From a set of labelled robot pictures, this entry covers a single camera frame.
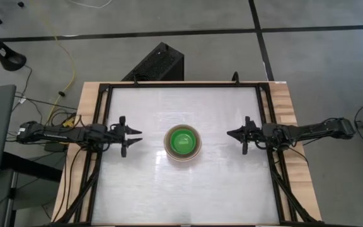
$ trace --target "black box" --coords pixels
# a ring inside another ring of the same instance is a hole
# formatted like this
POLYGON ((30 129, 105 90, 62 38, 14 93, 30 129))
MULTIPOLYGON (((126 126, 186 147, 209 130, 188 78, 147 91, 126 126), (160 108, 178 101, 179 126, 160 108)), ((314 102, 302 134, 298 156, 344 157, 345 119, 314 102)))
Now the black box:
POLYGON ((160 43, 122 81, 184 81, 184 55, 160 43))

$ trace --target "yellow cable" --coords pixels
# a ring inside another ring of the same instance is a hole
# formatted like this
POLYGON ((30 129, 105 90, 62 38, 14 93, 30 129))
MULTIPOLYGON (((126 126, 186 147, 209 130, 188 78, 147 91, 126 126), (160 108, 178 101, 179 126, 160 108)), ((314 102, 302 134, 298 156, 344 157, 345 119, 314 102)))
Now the yellow cable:
MULTIPOLYGON (((67 86, 62 90, 62 92, 65 92, 74 82, 75 78, 76 78, 76 73, 75 73, 75 63, 74 63, 74 59, 71 57, 70 53, 60 44, 57 35, 55 34, 54 28, 53 26, 50 24, 49 19, 46 17, 46 15, 38 8, 38 6, 36 6, 36 4, 33 2, 33 0, 30 0, 31 4, 33 4, 35 6, 35 9, 40 17, 40 19, 44 22, 45 26, 50 30, 50 32, 53 34, 54 36, 54 40, 56 42, 56 44, 68 55, 69 59, 71 60, 71 67, 72 67, 72 78, 70 80, 70 82, 67 84, 67 86)), ((57 105, 60 102, 61 96, 59 95, 57 97, 57 99, 54 102, 54 106, 51 108, 51 111, 49 113, 49 116, 47 117, 47 122, 49 122, 51 115, 55 109, 55 105, 57 105)))

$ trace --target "gray floor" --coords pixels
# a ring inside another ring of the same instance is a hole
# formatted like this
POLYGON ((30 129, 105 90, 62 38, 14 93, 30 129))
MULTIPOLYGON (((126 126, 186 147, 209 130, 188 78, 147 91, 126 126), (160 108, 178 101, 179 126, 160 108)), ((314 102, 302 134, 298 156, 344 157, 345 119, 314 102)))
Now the gray floor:
MULTIPOLYGON (((82 1, 102 5, 106 1, 82 1)), ((49 16, 58 35, 153 32, 216 28, 253 28, 247 1, 125 1, 103 9, 68 1, 35 1, 49 16)), ((363 25, 363 1, 255 1, 263 28, 363 25)), ((0 3, 0 37, 49 36, 37 7, 0 3)), ((263 34, 279 81, 287 81, 299 124, 328 117, 353 119, 363 105, 363 30, 263 34)), ((185 54, 186 80, 230 80, 238 71, 244 80, 266 80, 255 34, 191 35, 149 38, 68 40, 62 42, 75 60, 77 80, 63 105, 78 105, 85 81, 121 80, 149 51, 165 42, 185 54)), ((7 43, 25 54, 33 68, 26 95, 54 101, 71 78, 70 62, 53 41, 7 43)), ((23 89, 28 69, 4 71, 0 85, 23 89)), ((44 119, 50 107, 39 105, 44 119)), ((15 110, 12 131, 26 120, 39 120, 31 103, 15 110)), ((39 146, 9 144, 7 151, 34 157, 39 146)), ((314 189, 324 221, 363 226, 363 141, 324 139, 306 146, 314 189)), ((40 207, 21 211, 18 226, 45 220, 40 207)))

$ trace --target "wooden table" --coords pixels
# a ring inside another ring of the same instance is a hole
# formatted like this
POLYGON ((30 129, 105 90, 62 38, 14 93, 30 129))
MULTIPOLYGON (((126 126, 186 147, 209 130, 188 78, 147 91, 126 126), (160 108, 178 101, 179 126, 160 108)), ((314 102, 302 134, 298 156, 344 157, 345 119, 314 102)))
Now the wooden table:
MULTIPOLYGON (((173 81, 155 81, 155 82, 140 82, 140 83, 186 83, 187 81, 173 82, 173 81)), ((264 81, 246 81, 241 83, 259 83, 264 81)), ((81 99, 78 105, 78 115, 82 116, 82 121, 84 124, 90 124, 93 121, 93 116, 95 114, 96 100, 98 96, 98 88, 100 83, 117 83, 117 84, 130 84, 132 82, 86 82, 83 86, 81 99)), ((196 82, 194 83, 208 83, 208 81, 196 82)), ((211 83, 234 83, 232 81, 219 81, 211 83)), ((277 118, 277 122, 279 124, 287 124, 287 125, 296 125, 296 117, 294 113, 294 109, 292 106, 291 96, 289 94, 288 85, 286 82, 268 82, 270 86, 270 92, 272 96, 272 101, 274 105, 274 112, 277 118)), ((268 111, 267 101, 265 95, 263 97, 263 104, 265 107, 267 122, 270 122, 270 115, 268 111)), ((98 122, 101 123, 103 120, 103 111, 105 106, 105 98, 102 99, 101 110, 99 112, 98 122)), ((69 194, 69 205, 72 204, 72 201, 76 198, 79 193, 79 188, 81 185, 81 178, 83 175, 83 168, 86 159, 86 152, 80 152, 76 157, 72 168, 72 177, 71 182, 69 182, 69 171, 71 167, 71 163, 75 157, 76 152, 79 150, 79 146, 76 144, 71 144, 67 153, 66 160, 66 169, 67 174, 66 178, 64 177, 64 171, 61 178, 61 183, 59 187, 59 191, 57 194, 57 199, 55 202, 54 213, 52 219, 57 215, 59 207, 61 206, 62 197, 64 196, 64 203, 62 208, 57 216, 59 219, 66 210, 67 205, 67 195, 69 194), (64 181, 66 180, 66 191, 64 192, 64 181), (68 184, 71 183, 71 191, 68 193, 68 184)), ((302 153, 304 155, 303 147, 301 143, 295 148, 296 151, 302 153)), ((314 194, 312 179, 309 173, 309 168, 304 161, 304 159, 291 150, 284 151, 284 157, 287 167, 287 172, 289 176, 289 181, 291 184, 291 190, 293 194, 296 196, 298 201, 302 204, 302 206, 308 211, 308 213, 317 220, 321 220, 320 211, 318 207, 318 203, 316 200, 316 196, 314 194)), ((91 166, 89 169, 89 174, 91 173, 94 167, 94 159, 92 157, 91 166)), ((285 214, 285 219, 290 220, 288 202, 283 191, 280 190, 281 198, 282 198, 282 206, 285 214)), ((84 201, 89 201, 89 192, 84 198, 84 201)), ((82 213, 81 213, 81 221, 86 221, 86 214, 88 209, 88 202, 83 203, 82 213)))

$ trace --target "white cable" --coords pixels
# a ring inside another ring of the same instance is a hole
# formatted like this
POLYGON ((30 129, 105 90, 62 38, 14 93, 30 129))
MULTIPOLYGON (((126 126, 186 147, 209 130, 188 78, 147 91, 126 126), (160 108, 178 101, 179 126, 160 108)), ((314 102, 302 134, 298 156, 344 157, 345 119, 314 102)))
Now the white cable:
POLYGON ((77 3, 77 2, 74 2, 74 1, 72 1, 72 0, 68 0, 68 1, 70 1, 70 2, 72 2, 72 3, 74 3, 74 4, 78 4, 78 5, 80 5, 80 6, 86 6, 86 7, 89 7, 89 8, 101 9, 101 8, 103 8, 103 7, 107 6, 108 4, 110 4, 113 0, 109 0, 109 2, 107 2, 107 3, 106 3, 106 4, 104 4, 103 6, 88 6, 87 4, 77 3))

